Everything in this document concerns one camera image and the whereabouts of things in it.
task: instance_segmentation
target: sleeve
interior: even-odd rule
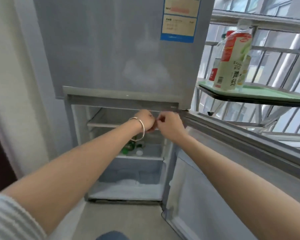
[[[42,227],[22,206],[0,194],[0,240],[42,240],[46,237]]]

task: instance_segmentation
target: person's right hand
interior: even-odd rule
[[[174,143],[188,134],[177,113],[161,112],[157,118],[157,126],[161,134]]]

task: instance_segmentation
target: blue and yellow sticker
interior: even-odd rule
[[[193,43],[201,0],[164,0],[160,40]]]

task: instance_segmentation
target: knee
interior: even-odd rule
[[[96,240],[129,240],[123,233],[118,231],[107,232]]]

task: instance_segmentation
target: tile floor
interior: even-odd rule
[[[116,230],[130,240],[180,240],[160,206],[87,203],[72,240],[95,240]]]

